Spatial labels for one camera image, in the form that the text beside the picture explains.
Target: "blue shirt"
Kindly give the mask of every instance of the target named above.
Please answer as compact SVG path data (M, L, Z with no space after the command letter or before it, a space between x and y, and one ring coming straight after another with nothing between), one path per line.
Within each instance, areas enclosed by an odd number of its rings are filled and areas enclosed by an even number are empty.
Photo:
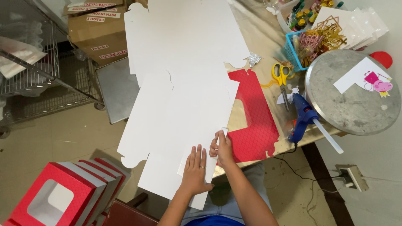
M194 219L185 226L244 226L244 224L224 216L212 215Z

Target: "chair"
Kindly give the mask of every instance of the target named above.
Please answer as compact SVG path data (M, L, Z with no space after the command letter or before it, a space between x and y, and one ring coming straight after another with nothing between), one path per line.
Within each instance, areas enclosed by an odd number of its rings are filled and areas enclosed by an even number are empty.
M136 208L147 198L146 193L141 193L128 203L115 199L103 226L156 226L158 219Z

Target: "jeans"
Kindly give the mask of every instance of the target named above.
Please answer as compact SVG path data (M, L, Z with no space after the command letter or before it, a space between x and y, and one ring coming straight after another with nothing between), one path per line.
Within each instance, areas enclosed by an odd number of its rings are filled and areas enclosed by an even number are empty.
M246 167L243 173L246 176L247 180L250 182L250 184L253 186L253 188L263 198L265 203L268 205L269 209L271 209L267 196L267 190L264 187L265 170L263 163L259 162L252 166ZM230 191L228 202L224 206L216 206L212 204L211 197L208 195L207 200L205 201L204 210L197 210L188 207L184 215L183 221L181 222L181 226L186 225L187 223L189 223L194 219L203 218L210 215L221 215L244 224L233 191Z

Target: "scissors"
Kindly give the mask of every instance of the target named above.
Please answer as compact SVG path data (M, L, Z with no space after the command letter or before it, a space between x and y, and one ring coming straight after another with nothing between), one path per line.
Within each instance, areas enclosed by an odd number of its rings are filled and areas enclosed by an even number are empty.
M287 103L287 94L286 94L286 78L290 74L290 68L288 66L283 66L278 63L276 63L272 67L272 77L278 81L279 86L281 87L282 90L282 96L285 101L285 106L286 110L289 111L289 106Z

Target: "blue plastic basket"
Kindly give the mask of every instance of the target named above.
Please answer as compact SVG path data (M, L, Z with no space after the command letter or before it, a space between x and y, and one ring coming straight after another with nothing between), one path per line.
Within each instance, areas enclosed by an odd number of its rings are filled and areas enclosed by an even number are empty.
M296 55L295 49L293 48L292 42L290 40L293 39L293 35L300 35L300 32L306 31L306 30L301 30L301 31L296 31L296 32L291 32L286 34L286 43L285 43L285 51L287 58L289 61L295 66L295 72L301 72L305 71L308 69L308 67L303 68L302 64L299 61L299 58Z

